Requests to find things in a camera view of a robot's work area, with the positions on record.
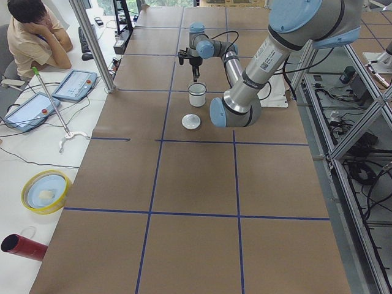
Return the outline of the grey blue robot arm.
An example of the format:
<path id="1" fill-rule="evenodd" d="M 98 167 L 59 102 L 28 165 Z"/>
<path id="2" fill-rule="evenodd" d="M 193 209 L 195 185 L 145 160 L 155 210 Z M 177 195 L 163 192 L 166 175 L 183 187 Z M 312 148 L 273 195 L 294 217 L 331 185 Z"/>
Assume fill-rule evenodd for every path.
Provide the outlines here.
<path id="1" fill-rule="evenodd" d="M 247 127 L 261 113 L 258 93 L 294 51 L 312 41 L 315 49 L 352 43 L 360 35 L 362 1 L 274 1 L 269 13 L 268 37 L 245 69 L 233 42 L 213 40 L 202 23 L 189 28 L 189 48 L 178 56 L 188 58 L 194 79 L 203 59 L 221 58 L 231 88 L 209 106 L 216 127 Z"/>

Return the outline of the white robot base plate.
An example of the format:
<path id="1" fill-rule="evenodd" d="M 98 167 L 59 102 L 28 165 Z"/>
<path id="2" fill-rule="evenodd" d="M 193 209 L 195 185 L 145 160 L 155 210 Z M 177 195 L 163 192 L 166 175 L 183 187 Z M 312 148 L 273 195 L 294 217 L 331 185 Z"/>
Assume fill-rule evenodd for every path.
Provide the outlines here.
<path id="1" fill-rule="evenodd" d="M 261 107 L 287 108 L 285 84 L 282 75 L 273 75 L 267 84 L 258 92 Z"/>

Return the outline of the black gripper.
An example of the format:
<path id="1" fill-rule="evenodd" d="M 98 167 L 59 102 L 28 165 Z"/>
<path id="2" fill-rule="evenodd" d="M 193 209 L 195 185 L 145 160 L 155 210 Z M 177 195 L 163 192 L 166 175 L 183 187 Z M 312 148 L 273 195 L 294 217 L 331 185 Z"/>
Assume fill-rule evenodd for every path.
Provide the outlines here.
<path id="1" fill-rule="evenodd" d="M 189 59 L 189 64 L 192 68 L 193 82 L 198 82 L 199 79 L 199 67 L 202 65 L 202 58 L 197 56 L 192 56 Z"/>

